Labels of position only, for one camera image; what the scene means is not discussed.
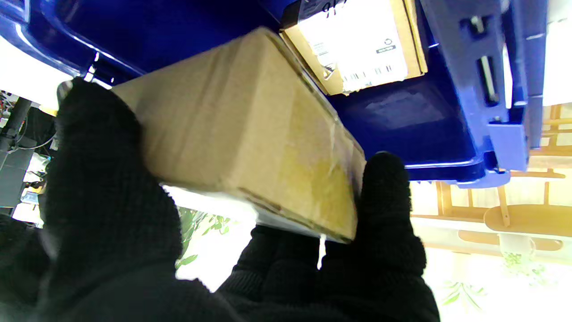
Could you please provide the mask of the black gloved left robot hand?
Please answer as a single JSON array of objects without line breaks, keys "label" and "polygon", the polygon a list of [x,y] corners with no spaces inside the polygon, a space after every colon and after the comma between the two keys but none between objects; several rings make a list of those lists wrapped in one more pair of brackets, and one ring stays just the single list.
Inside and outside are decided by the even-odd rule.
[{"label": "black gloved left robot hand", "polygon": [[439,322],[413,232],[408,173],[379,152],[366,163],[355,240],[251,231],[210,292],[176,277],[174,201],[147,170],[141,127],[116,94],[65,82],[63,139],[49,163],[43,227],[1,216],[3,322]]}]

